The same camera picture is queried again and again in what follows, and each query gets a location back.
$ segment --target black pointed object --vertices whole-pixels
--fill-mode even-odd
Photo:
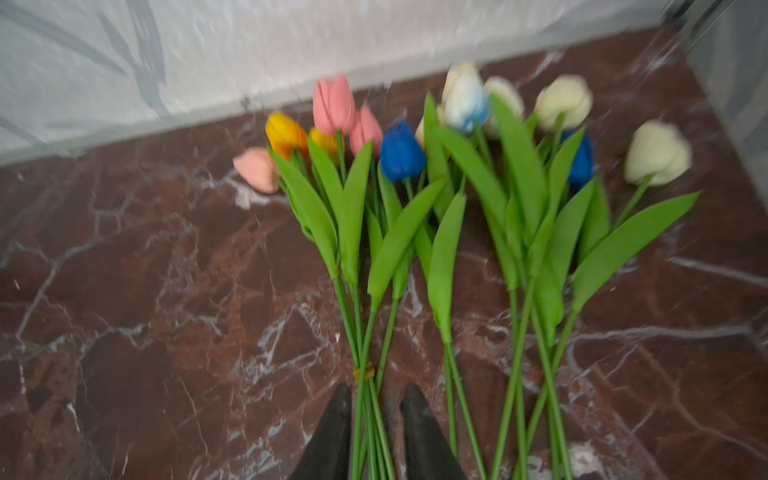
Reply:
[[[409,480],[467,480],[442,434],[424,393],[406,386],[400,404],[406,424],[406,467]]]
[[[352,432],[352,392],[336,387],[290,480],[346,480]]]

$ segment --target pink tulip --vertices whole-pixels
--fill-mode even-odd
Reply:
[[[248,184],[263,194],[274,194],[279,188],[277,179],[280,171],[277,170],[275,160],[270,156],[266,148],[252,147],[244,151],[232,160],[237,173]]]
[[[373,142],[373,153],[378,155],[382,150],[382,140],[384,133],[381,125],[373,116],[373,112],[367,106],[360,109],[360,115],[357,116],[357,122],[349,132],[349,146],[357,155],[363,147],[370,141]]]
[[[341,130],[347,135],[355,126],[357,111],[355,98],[346,77],[324,78],[315,86],[313,99],[315,128],[325,135],[335,135]]]

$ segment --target wallpaper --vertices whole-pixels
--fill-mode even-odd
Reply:
[[[736,0],[689,58],[768,205],[768,2]]]
[[[0,0],[0,154],[665,3]]]

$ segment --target bundle of tulips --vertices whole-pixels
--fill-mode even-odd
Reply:
[[[528,450],[545,409],[553,478],[573,477],[554,374],[575,320],[590,297],[685,214],[698,195],[673,198],[632,214],[648,187],[671,182],[691,162],[690,145],[674,126],[648,121],[634,135],[624,168],[627,181],[639,187],[611,221],[604,188],[599,177],[593,177],[591,140],[583,128],[574,130],[591,106],[584,79],[564,75],[539,94],[534,112],[523,118],[523,101],[509,81],[491,77],[484,83],[473,65],[462,64],[448,72],[440,104],[427,95],[415,134],[405,122],[383,134],[367,107],[356,110],[346,79],[339,77],[316,86],[316,127],[309,139],[298,124],[275,113],[266,125],[271,148],[252,148],[234,160],[254,188],[268,194],[282,189],[288,196],[336,289],[358,382],[353,478],[362,476],[366,462],[370,478],[396,477],[378,397],[414,257],[421,263],[444,343],[451,450],[456,455],[455,389],[478,476],[488,477],[451,333],[453,273],[467,180],[478,194],[507,283],[514,345],[490,477],[497,480],[501,474],[513,409],[518,438],[515,478],[528,476]],[[345,135],[356,155],[349,173]],[[501,141],[501,159],[492,158],[487,136]],[[372,167],[375,155],[380,162]],[[405,206],[396,183],[402,183],[407,193]],[[365,325],[359,282],[363,220],[372,257]],[[374,369],[369,364],[369,347],[376,314],[390,284],[392,307]],[[521,309],[518,294],[523,298]],[[526,419],[521,362],[529,323],[545,384]]]

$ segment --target red marble tabletop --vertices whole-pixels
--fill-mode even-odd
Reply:
[[[703,190],[584,310],[558,373],[582,478],[768,471],[768,217],[670,28],[486,65],[526,104],[564,73],[595,95],[588,131],[614,214],[650,118],[694,166],[643,205]],[[386,127],[419,121],[444,75],[357,94]],[[311,106],[286,109],[305,126]],[[284,197],[250,195],[232,157],[265,116],[0,170],[0,478],[285,478],[335,383],[351,381],[333,285]],[[510,369],[505,285],[476,198],[456,269],[458,364],[488,463]],[[379,314],[377,356],[389,306]],[[408,380],[445,425],[442,344],[415,267],[382,409],[402,477]],[[533,338],[526,406],[541,385]],[[460,457],[474,461],[459,419]],[[507,467],[515,459],[514,429]],[[531,470],[548,467],[540,429]]]

